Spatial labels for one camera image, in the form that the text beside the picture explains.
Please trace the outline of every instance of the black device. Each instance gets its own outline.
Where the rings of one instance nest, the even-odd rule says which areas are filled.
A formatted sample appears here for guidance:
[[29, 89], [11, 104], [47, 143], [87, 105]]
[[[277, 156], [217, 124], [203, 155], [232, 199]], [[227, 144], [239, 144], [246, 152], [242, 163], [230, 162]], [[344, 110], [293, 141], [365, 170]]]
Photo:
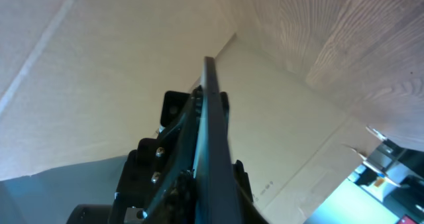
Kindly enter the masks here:
[[231, 164], [228, 122], [227, 94], [205, 57], [199, 87], [165, 93], [163, 130], [129, 153], [113, 205], [78, 205], [67, 224], [267, 223], [242, 162]]

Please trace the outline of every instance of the wood grain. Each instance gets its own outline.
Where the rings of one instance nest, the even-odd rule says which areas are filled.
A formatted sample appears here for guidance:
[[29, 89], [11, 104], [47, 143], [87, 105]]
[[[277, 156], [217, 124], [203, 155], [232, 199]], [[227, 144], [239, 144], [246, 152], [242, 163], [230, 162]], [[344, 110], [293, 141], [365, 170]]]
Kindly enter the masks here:
[[424, 150], [424, 0], [220, 0], [238, 37], [379, 129]]

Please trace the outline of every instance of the silver screw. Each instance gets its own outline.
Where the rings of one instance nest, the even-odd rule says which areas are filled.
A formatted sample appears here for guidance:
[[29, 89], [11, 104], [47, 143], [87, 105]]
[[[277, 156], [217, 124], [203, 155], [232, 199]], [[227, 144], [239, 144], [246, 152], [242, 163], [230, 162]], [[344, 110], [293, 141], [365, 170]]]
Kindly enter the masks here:
[[159, 172], [155, 172], [155, 173], [153, 173], [153, 176], [152, 176], [152, 183], [156, 183], [158, 180], [159, 180], [159, 176], [160, 176], [160, 173]]
[[159, 148], [156, 150], [156, 157], [161, 157], [164, 153], [165, 153], [165, 149], [164, 149], [164, 148], [162, 148], [162, 147], [159, 147]]

